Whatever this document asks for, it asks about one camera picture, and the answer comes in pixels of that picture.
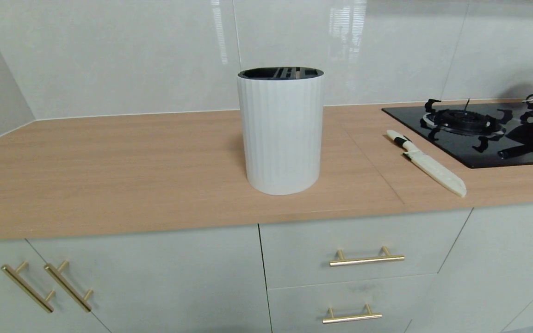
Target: black knife bolster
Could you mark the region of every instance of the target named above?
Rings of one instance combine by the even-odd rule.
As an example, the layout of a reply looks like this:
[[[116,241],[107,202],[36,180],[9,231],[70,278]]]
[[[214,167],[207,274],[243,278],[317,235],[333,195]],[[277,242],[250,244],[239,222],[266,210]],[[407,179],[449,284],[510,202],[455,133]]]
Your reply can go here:
[[[404,142],[410,141],[408,138],[406,140],[402,139],[401,137],[394,137],[394,142],[396,142],[396,145],[399,147],[402,147],[404,145]]]

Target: kitchen knife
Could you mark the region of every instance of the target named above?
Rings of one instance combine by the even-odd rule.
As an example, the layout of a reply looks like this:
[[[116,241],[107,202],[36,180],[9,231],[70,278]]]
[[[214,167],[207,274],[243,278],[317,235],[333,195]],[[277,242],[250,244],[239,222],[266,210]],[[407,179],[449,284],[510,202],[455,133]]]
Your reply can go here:
[[[406,152],[403,154],[408,157],[413,164],[419,167],[419,169],[455,194],[461,197],[466,195],[466,185],[464,182],[431,156],[419,150],[410,139],[393,130],[386,131],[386,134],[398,146],[406,149]]]

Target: black glass cooktop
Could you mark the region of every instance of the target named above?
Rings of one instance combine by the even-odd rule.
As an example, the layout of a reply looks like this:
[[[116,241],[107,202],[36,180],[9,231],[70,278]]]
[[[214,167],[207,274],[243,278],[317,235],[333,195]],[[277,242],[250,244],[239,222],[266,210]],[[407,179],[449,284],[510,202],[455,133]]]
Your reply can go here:
[[[533,164],[533,107],[524,103],[383,108],[468,168]]]

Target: drawer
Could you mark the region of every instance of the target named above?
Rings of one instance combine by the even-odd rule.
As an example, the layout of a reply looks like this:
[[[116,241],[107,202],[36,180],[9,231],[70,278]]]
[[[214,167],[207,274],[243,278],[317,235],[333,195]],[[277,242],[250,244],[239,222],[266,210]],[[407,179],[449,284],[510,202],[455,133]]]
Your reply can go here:
[[[269,289],[273,333],[404,333],[436,275]],[[366,304],[381,318],[322,323],[328,308],[335,318],[358,316]]]
[[[268,288],[433,274],[440,267],[471,209],[260,225]],[[330,267],[339,259],[404,255]]]

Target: gold bar handle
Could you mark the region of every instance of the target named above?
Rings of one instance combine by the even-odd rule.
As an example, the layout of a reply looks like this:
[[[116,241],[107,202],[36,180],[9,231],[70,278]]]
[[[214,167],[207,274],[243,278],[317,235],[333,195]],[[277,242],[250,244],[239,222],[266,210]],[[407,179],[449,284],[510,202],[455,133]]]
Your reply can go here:
[[[85,312],[91,312],[92,306],[87,303],[87,300],[91,297],[93,294],[93,290],[89,289],[86,291],[85,295],[81,297],[80,293],[76,291],[76,289],[64,278],[64,276],[61,275],[61,272],[69,265],[69,262],[67,260],[64,260],[63,263],[59,266],[59,268],[55,268],[55,266],[51,264],[44,265],[44,270],[48,272],[48,274],[59,283],[59,286],[61,288],[65,289],[67,293],[71,296],[74,301],[77,302],[78,305],[82,307],[82,309]]]
[[[376,318],[381,318],[382,314],[372,313],[372,308],[370,308],[369,304],[366,304],[366,314],[359,314],[357,316],[347,316],[347,317],[335,317],[334,312],[332,312],[332,308],[328,308],[328,314],[330,317],[324,318],[322,320],[322,324],[336,324],[338,322],[349,322],[349,321],[365,321],[365,320],[374,320]]]
[[[24,291],[24,293],[30,296],[30,298],[32,298],[36,304],[40,305],[40,307],[43,308],[47,313],[52,314],[55,309],[49,304],[49,301],[55,295],[55,291],[51,290],[45,298],[42,298],[42,296],[40,296],[34,290],[34,288],[32,288],[21,276],[19,276],[19,272],[26,267],[28,267],[28,261],[24,261],[16,269],[11,268],[9,265],[3,265],[1,266],[1,270],[8,276],[8,278],[17,284],[18,287]]]
[[[349,265],[360,265],[360,264],[370,264],[370,263],[381,263],[384,261],[402,261],[404,260],[404,255],[391,255],[388,248],[383,246],[381,250],[385,255],[381,257],[369,257],[369,258],[359,258],[359,259],[345,259],[345,255],[342,253],[342,250],[336,251],[336,256],[339,257],[338,260],[332,260],[330,262],[330,267],[339,267],[339,266],[349,266]]]

